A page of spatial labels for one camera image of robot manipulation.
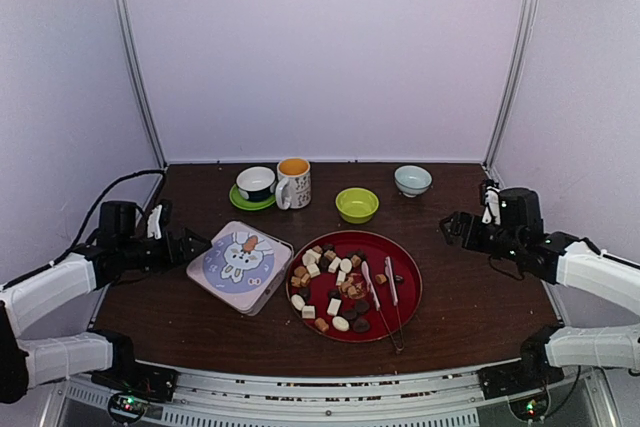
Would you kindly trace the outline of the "bunny tin lid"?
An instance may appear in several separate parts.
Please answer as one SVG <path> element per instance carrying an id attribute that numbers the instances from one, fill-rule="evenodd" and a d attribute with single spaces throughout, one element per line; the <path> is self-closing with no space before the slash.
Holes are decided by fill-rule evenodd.
<path id="1" fill-rule="evenodd" d="M 293 257 L 292 244 L 230 221 L 186 274 L 239 313 L 255 316 L 282 284 Z"/>

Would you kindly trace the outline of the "pink metal tongs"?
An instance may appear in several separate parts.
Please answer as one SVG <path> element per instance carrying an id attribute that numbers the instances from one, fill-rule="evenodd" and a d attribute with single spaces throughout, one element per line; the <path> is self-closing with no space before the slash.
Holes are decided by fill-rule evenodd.
<path id="1" fill-rule="evenodd" d="M 362 262 L 361 273 L 365 280 L 367 290 L 371 294 L 375 311 L 380 316 L 382 326 L 385 328 L 395 353 L 399 355 L 404 352 L 406 342 L 392 259 L 390 256 L 384 258 L 382 275 L 386 279 L 385 285 L 388 290 L 386 294 L 382 294 L 381 292 L 383 284 L 378 283 L 379 274 L 373 273 L 367 261 Z"/>

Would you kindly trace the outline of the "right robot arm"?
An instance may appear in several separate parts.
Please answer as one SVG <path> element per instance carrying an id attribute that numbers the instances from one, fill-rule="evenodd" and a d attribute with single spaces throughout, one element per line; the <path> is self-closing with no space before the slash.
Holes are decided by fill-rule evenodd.
<path id="1" fill-rule="evenodd" d="M 528 188 L 480 187 L 481 214 L 455 211 L 439 227 L 447 244 L 516 266 L 514 278 L 543 281 L 560 313 L 525 340 L 512 377 L 530 389 L 568 366 L 639 372 L 639 265 L 589 238 L 544 229 L 538 194 Z"/>

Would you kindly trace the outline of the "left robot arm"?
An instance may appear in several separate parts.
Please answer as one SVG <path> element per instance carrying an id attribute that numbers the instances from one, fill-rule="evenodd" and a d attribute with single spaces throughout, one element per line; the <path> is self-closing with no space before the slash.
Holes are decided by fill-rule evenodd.
<path id="1" fill-rule="evenodd" d="M 1 287 L 1 400 L 12 404 L 28 390 L 80 373 L 93 382 L 166 402 L 173 397 L 177 373 L 138 362 L 132 340 L 108 330 L 89 329 L 61 338 L 25 340 L 23 334 L 50 312 L 116 282 L 127 271 L 166 272 L 183 266 L 211 246 L 185 230 L 167 230 L 171 203 L 161 202 L 138 237 L 137 204 L 107 201 L 98 228 L 87 242 L 54 261 Z"/>

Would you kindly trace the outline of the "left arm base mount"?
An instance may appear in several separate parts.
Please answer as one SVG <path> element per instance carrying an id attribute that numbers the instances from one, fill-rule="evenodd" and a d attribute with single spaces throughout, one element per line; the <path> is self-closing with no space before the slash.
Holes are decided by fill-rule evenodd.
<path id="1" fill-rule="evenodd" d="M 130 371 L 93 371 L 91 381 L 112 390 L 106 406 L 111 419 L 130 425 L 141 420 L 153 404 L 173 400 L 178 375 L 175 369 L 135 363 Z"/>

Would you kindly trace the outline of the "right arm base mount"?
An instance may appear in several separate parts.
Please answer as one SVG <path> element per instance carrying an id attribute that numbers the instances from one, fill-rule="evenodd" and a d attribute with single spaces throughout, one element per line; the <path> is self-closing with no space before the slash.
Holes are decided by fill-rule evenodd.
<path id="1" fill-rule="evenodd" d="M 562 369 L 531 373 L 520 361 L 482 368 L 477 376 L 486 400 L 506 399 L 511 414 L 529 424 L 551 412 L 549 388 L 564 379 Z"/>

